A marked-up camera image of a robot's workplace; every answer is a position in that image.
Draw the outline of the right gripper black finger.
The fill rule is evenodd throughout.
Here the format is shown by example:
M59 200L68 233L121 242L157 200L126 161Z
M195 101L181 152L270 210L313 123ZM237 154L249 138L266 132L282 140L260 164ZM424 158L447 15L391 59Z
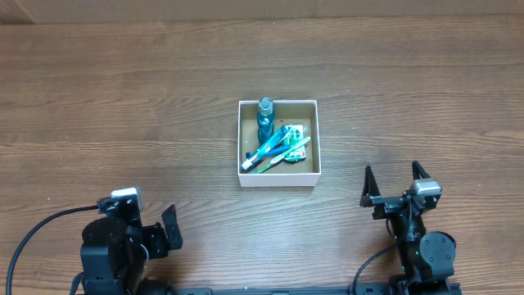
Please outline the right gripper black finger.
M381 193L377 186L372 167L366 166L364 172L364 187L361 197L380 197Z
M414 180L431 178L431 176L422 168L418 161L412 162L412 174Z

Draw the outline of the green white toothbrush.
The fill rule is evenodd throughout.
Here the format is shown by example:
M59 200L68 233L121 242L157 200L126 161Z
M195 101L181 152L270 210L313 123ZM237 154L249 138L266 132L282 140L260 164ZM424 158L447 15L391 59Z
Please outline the green white toothbrush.
M300 142L291 145L286 151L275 156L266 167L262 168L261 170L254 170L253 174L262 174L266 170L271 169L273 166L280 163L288 154L290 154L291 152L294 152L298 148L304 147L310 140L311 140L311 137L306 137L306 138L303 138Z

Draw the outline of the blue disposable razor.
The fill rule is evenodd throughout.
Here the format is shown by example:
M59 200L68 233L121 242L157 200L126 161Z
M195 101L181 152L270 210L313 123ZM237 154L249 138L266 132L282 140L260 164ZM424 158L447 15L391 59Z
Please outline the blue disposable razor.
M291 147L290 145L281 145L279 147L275 147L275 148L271 149L269 152L262 152L261 155L260 155L259 151L256 151L255 155L258 156L260 159L266 158L266 157L274 157L274 156L277 156L277 155L285 152L290 147Z

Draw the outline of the Colgate toothpaste tube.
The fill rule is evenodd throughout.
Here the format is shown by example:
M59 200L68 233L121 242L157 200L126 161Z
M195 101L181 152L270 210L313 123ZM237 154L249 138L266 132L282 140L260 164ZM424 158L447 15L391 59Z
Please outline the Colgate toothpaste tube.
M265 143L263 143L250 157L248 157L242 164L243 170L249 170L263 157L265 157L272 149L277 147L289 135L288 127L281 126Z

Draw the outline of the blue mouthwash bottle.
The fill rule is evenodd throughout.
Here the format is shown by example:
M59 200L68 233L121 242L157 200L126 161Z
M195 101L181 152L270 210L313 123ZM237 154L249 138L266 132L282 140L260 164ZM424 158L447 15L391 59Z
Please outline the blue mouthwash bottle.
M271 98L262 98L258 103L257 124L260 145L264 144L274 133L274 104Z

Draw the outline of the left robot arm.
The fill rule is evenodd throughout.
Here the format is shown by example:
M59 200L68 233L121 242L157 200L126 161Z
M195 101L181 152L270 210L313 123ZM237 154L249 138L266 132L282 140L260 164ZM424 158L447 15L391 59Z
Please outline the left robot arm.
M88 224L80 249L83 271L71 284L84 295L173 295L165 281L144 278L150 260L164 258L183 245L175 206L162 214L162 223L144 226L136 205L101 205L105 216Z

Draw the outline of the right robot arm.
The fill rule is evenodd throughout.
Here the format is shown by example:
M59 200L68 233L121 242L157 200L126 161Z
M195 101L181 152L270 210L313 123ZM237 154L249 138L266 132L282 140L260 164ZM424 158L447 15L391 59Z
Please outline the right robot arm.
M384 294L455 295L462 292L452 284L456 241L441 231L427 232L422 214L436 208L442 187L418 163L412 162L413 182L398 197L383 197L372 168L365 168L364 187L359 205L371 207L375 220L384 220L393 245L370 257L357 271L351 292L359 291L358 279L364 269L379 256L397 250L402 273L392 275L382 286Z

